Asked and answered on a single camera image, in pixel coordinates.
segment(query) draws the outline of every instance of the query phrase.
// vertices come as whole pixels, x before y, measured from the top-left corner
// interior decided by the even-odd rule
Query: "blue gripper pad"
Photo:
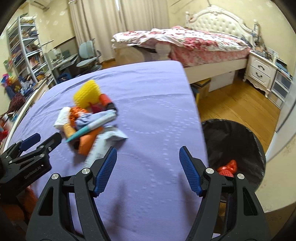
[[[41,140],[41,136],[39,133],[35,133],[34,135],[30,136],[26,140],[24,140],[20,144],[20,151],[27,151],[29,148],[31,148],[33,145],[37,144]]]
[[[105,190],[107,182],[115,166],[116,160],[117,160],[117,151],[115,148],[113,148],[110,154],[107,156],[98,175],[96,176],[96,187],[94,189],[94,192],[96,195],[99,195]]]
[[[185,172],[185,175],[187,177],[187,180],[189,182],[189,185],[191,187],[191,190],[195,192],[197,195],[200,195],[202,192],[202,188],[200,186],[200,176],[197,173],[193,163],[191,162],[190,157],[184,150],[184,147],[180,148],[179,159]]]

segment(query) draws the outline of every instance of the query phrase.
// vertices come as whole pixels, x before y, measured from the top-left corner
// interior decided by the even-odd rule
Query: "white bed frame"
[[[185,27],[194,30],[202,30],[213,33],[229,34],[236,37],[244,36],[253,44],[252,29],[246,27],[244,21],[231,12],[218,6],[212,5],[205,10],[192,15],[186,12]],[[115,50],[115,60],[118,65],[133,64],[155,60],[170,60],[168,57],[171,51],[170,45],[157,44],[156,52],[150,53],[145,49],[124,47],[117,45],[111,40]],[[194,67],[184,68],[189,83],[211,78],[220,74],[246,68],[247,59],[238,59],[220,63],[203,64]]]

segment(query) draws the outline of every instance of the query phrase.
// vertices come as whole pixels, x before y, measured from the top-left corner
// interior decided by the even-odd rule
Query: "white tissue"
[[[109,148],[114,145],[116,141],[128,138],[121,130],[114,126],[107,126],[102,133],[96,136],[87,158],[85,159],[85,167],[91,167],[95,160],[103,158]]]
[[[54,123],[54,127],[58,130],[62,131],[64,124],[67,124],[70,122],[69,115],[70,115],[70,107],[64,107],[61,109],[59,116],[57,117],[56,122]]]

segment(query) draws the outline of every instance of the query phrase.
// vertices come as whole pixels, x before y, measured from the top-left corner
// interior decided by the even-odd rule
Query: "yellow sponge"
[[[87,108],[89,103],[98,103],[100,95],[101,92],[99,86],[94,80],[89,80],[74,94],[73,99],[76,106]]]

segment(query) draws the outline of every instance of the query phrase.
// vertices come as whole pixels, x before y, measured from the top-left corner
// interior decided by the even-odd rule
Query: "tufted headboard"
[[[244,36],[248,41],[253,42],[252,29],[248,28],[242,19],[215,5],[207,7],[193,16],[186,12],[186,27],[194,30],[229,34],[239,38]]]

